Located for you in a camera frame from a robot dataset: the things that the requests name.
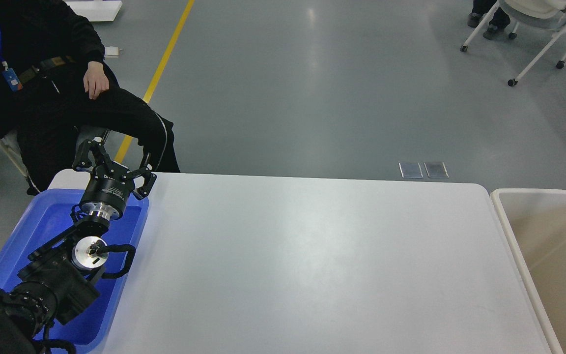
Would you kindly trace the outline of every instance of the beige bin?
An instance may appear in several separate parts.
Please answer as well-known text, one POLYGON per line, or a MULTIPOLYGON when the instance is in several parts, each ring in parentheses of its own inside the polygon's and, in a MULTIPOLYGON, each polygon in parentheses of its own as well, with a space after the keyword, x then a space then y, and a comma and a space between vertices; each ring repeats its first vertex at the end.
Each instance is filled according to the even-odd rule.
POLYGON ((554 354, 566 354, 566 190, 490 194, 554 354))

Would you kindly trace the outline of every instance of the person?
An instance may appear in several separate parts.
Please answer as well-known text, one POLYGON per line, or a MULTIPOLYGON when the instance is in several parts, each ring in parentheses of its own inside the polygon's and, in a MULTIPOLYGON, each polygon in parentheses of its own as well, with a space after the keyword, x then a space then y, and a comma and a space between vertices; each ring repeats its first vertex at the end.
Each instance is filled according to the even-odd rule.
POLYGON ((119 87, 85 17, 63 0, 0 0, 0 136, 17 130, 28 194, 71 168, 82 125, 138 138, 153 170, 180 171, 173 123, 119 87))
MULTIPOLYGON (((477 27, 481 18, 490 11, 495 2, 497 0, 473 0, 473 9, 469 14, 467 25, 473 28, 477 27)), ((492 40, 500 33, 503 33, 508 25, 510 25, 510 16, 499 7, 492 16, 492 20, 488 23, 488 29, 483 33, 483 37, 492 40)))

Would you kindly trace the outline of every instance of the belt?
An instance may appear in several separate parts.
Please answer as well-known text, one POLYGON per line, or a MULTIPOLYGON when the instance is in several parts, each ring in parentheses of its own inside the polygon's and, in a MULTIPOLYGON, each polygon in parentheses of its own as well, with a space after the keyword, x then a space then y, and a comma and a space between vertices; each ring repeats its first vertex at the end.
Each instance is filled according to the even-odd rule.
POLYGON ((19 75, 19 81, 22 84, 28 83, 30 80, 36 78, 36 76, 43 76, 43 72, 53 69, 55 67, 67 65, 68 63, 75 63, 76 61, 70 57, 56 57, 47 60, 43 60, 37 65, 32 65, 28 70, 25 70, 19 75))

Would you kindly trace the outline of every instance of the blue plastic tray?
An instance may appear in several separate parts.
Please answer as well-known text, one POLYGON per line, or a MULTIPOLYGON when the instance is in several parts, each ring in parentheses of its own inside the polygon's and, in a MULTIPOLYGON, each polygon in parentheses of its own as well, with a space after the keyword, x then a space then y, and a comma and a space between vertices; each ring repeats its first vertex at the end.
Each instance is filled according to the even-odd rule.
MULTIPOLYGON (((82 190, 56 189, 44 191, 32 200, 0 252, 0 288, 9 292, 18 285, 21 280, 16 274, 29 264, 27 256, 72 226, 69 216, 71 206, 78 204, 82 195, 82 190)), ((102 238, 108 244, 128 243, 136 247, 148 216, 148 205, 147 199, 128 199, 123 217, 111 222, 110 230, 102 238)), ((119 271, 124 260, 123 254, 111 254, 106 262, 107 271, 119 271)), ((74 343, 79 354, 88 353, 99 345, 113 322, 127 276, 116 280, 100 279, 96 284, 100 297, 67 325, 56 322, 50 331, 50 338, 74 343)), ((65 353, 57 349, 52 352, 65 353)))

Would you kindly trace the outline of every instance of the gray epoxy floor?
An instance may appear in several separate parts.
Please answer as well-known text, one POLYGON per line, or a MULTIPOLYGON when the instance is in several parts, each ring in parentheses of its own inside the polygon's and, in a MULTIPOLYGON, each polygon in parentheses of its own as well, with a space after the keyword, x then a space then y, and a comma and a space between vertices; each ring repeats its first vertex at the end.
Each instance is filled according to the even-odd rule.
MULTIPOLYGON (((186 4, 126 0, 96 26, 124 49, 107 60, 122 87, 143 96, 186 4)), ((566 38, 509 88, 548 34, 462 53, 471 2, 417 4, 196 0, 150 102, 175 123, 182 171, 401 180, 399 161, 443 161, 444 181, 566 189, 566 38)), ((124 163, 139 159, 133 144, 124 163)), ((24 183, 0 153, 0 248, 24 183)))

